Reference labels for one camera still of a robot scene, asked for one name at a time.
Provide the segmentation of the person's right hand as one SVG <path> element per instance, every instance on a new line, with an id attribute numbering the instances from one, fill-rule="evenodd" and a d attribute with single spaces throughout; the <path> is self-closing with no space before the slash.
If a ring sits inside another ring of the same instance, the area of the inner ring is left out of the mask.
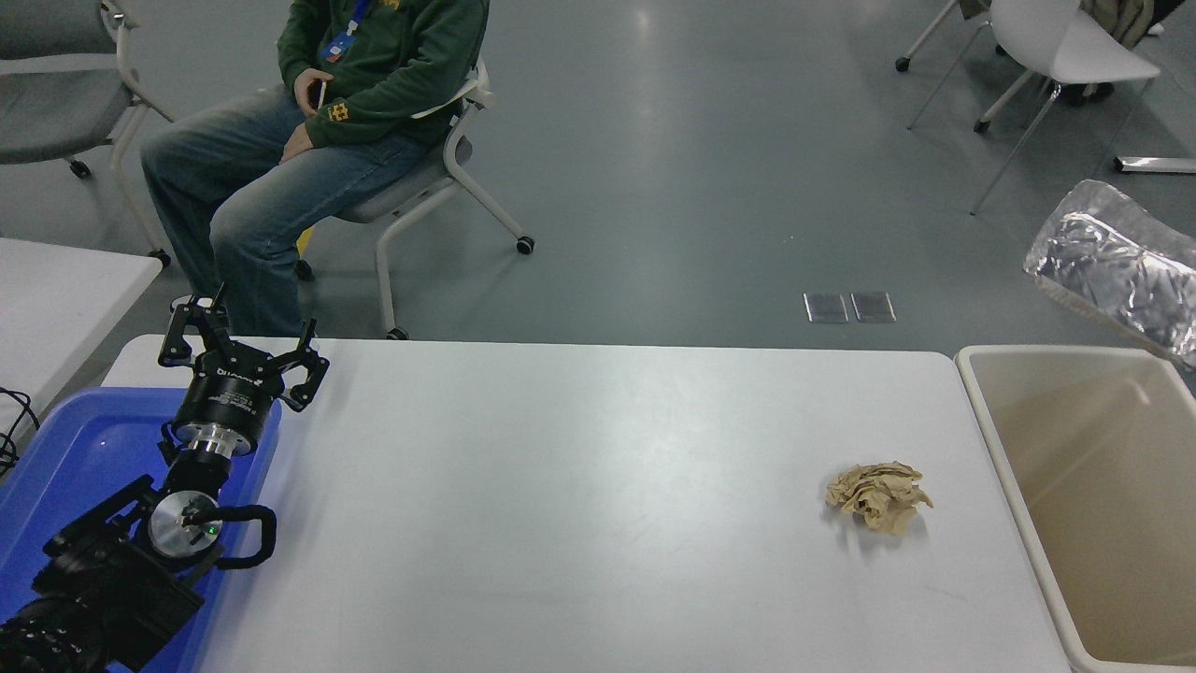
<path id="1" fill-rule="evenodd" d="M 303 111 L 305 118 L 312 118 L 321 106 L 323 106 L 327 84 L 332 81 L 330 73 L 316 68 L 304 69 L 293 82 L 293 94 L 295 106 Z"/>

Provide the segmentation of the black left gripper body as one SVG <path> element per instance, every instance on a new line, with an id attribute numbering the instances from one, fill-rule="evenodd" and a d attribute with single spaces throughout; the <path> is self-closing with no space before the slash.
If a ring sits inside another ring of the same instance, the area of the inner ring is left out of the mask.
<path id="1" fill-rule="evenodd" d="M 220 426 L 243 440 L 258 440 L 281 393 L 280 372 L 264 362 L 240 357 L 228 365 L 221 354 L 207 353 L 193 363 L 193 383 L 173 420 L 173 436 L 189 440 L 201 427 Z"/>

